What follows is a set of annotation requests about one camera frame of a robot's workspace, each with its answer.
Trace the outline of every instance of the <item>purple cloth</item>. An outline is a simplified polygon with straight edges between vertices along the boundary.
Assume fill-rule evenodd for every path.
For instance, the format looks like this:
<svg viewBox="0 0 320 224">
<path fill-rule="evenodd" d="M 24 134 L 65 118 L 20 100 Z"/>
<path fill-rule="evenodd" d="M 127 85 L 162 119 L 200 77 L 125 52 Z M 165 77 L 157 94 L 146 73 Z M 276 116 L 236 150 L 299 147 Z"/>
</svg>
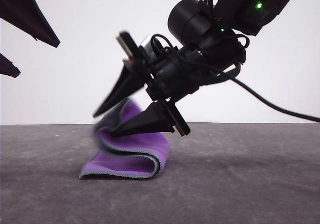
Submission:
<svg viewBox="0 0 320 224">
<path fill-rule="evenodd" d="M 162 133 L 110 137 L 113 128 L 140 112 L 132 100 L 126 99 L 96 124 L 94 134 L 100 151 L 84 165 L 80 178 L 95 174 L 150 178 L 164 169 L 170 145 Z"/>
</svg>

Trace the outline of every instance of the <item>black cable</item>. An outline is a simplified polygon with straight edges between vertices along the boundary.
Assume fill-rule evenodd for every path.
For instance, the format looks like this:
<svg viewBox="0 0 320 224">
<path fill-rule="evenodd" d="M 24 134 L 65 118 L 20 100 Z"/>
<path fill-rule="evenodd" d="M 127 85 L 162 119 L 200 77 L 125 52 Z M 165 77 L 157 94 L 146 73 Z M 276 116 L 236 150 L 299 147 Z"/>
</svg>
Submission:
<svg viewBox="0 0 320 224">
<path fill-rule="evenodd" d="M 215 23 L 215 13 L 214 13 L 214 3 L 213 3 L 214 0 L 208 0 L 208 7 L 209 7 L 209 16 L 210 16 L 210 19 L 213 23 Z"/>
<path fill-rule="evenodd" d="M 250 45 L 250 39 L 242 33 L 237 33 L 236 35 L 232 35 L 232 36 L 229 36 L 229 35 L 223 35 L 223 36 L 224 36 L 224 38 L 227 38 L 227 39 L 245 38 L 246 41 L 245 41 L 245 45 L 243 47 L 248 48 Z"/>
<path fill-rule="evenodd" d="M 151 47 L 152 47 L 152 49 L 153 49 L 154 51 L 156 50 L 155 41 L 154 41 L 156 37 L 163 38 L 163 39 L 167 42 L 167 44 L 169 45 L 170 48 L 173 48 L 173 47 L 174 47 L 174 46 L 171 44 L 170 40 L 169 40 L 167 37 L 165 37 L 165 36 L 162 35 L 162 34 L 156 33 L 156 34 L 152 35 L 152 37 L 151 37 L 151 39 L 150 39 L 150 44 L 151 44 Z"/>
<path fill-rule="evenodd" d="M 226 74 L 225 72 L 223 72 L 222 70 L 213 67 L 211 65 L 205 64 L 205 63 L 195 63 L 195 62 L 191 62 L 188 60 L 183 59 L 182 57 L 178 56 L 178 58 L 185 63 L 189 63 L 192 65 L 197 65 L 197 66 L 201 66 L 201 67 L 205 67 L 205 68 L 209 68 L 212 69 L 218 73 L 220 73 L 220 75 L 223 75 L 225 77 L 227 77 L 228 79 L 232 80 L 233 82 L 235 82 L 236 84 L 240 85 L 242 88 L 244 88 L 246 91 L 248 91 L 249 93 L 251 93 L 254 97 L 256 97 L 257 99 L 259 99 L 262 103 L 266 104 L 267 106 L 269 106 L 270 108 L 273 108 L 279 112 L 291 115 L 291 116 L 295 116 L 298 118 L 303 118 L 303 119 L 307 119 L 310 121 L 314 121 L 314 122 L 318 122 L 320 123 L 320 118 L 318 117 L 313 117 L 313 116 L 309 116 L 309 115 L 305 115 L 305 114 L 301 114 L 301 113 L 296 113 L 296 112 L 292 112 L 283 108 L 280 108 L 276 105 L 274 105 L 273 103 L 267 101 L 265 98 L 261 97 L 259 94 L 257 94 L 254 90 L 252 90 L 251 88 L 249 88 L 246 84 L 242 83 L 241 81 L 239 81 L 238 79 Z"/>
</svg>

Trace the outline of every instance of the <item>white wall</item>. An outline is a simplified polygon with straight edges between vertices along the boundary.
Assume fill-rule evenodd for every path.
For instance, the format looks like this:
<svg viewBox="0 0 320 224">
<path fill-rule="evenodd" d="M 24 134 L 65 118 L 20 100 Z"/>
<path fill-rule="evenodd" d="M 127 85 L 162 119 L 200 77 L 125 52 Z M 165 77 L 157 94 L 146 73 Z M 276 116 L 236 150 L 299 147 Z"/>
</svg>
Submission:
<svg viewBox="0 0 320 224">
<path fill-rule="evenodd" d="M 139 43 L 162 33 L 174 44 L 167 17 L 180 0 L 37 0 L 61 40 L 58 49 L 1 21 L 2 53 L 21 70 L 1 78 L 3 124 L 93 123 L 126 57 L 115 37 Z M 239 79 L 287 109 L 320 116 L 318 0 L 291 0 L 251 38 Z M 135 95 L 142 108 L 150 99 Z M 177 104 L 187 121 L 304 122 L 261 104 L 231 81 L 203 87 Z"/>
</svg>

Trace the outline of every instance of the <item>purple towel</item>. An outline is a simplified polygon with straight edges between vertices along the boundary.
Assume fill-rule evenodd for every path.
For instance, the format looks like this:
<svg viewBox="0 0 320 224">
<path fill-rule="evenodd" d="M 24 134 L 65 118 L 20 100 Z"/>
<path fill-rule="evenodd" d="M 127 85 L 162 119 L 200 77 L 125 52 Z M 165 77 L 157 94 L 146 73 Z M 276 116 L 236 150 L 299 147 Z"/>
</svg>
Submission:
<svg viewBox="0 0 320 224">
<path fill-rule="evenodd" d="M 100 151 L 84 165 L 80 178 L 95 174 L 150 178 L 164 169 L 170 145 L 163 134 L 143 133 L 110 137 L 110 130 L 140 112 L 132 100 L 125 99 L 106 113 L 94 128 Z"/>
</svg>

